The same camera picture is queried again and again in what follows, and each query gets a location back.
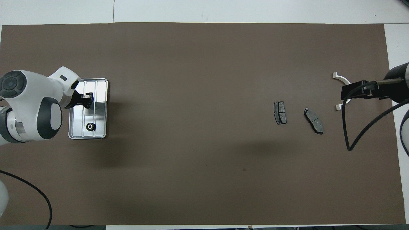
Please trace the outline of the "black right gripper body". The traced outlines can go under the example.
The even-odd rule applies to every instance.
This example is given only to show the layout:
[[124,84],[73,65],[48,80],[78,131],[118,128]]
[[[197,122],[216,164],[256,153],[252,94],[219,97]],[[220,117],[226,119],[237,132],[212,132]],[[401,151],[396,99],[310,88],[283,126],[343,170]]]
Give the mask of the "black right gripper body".
[[399,83],[388,83],[375,86],[365,99],[390,98],[396,103],[401,103],[408,98],[408,64],[402,64],[390,69],[384,77],[385,80],[401,80]]

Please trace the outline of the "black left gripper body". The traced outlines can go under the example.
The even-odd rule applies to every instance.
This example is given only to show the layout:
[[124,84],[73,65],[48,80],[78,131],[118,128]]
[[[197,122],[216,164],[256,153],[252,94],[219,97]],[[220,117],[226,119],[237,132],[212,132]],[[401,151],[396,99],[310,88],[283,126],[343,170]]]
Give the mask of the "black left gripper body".
[[70,90],[73,90],[73,93],[71,94],[71,99],[70,102],[67,104],[66,109],[71,109],[75,106],[83,106],[83,98],[82,98],[82,94],[78,93],[76,91],[76,87],[79,84],[79,81],[76,80],[71,86],[70,86]]

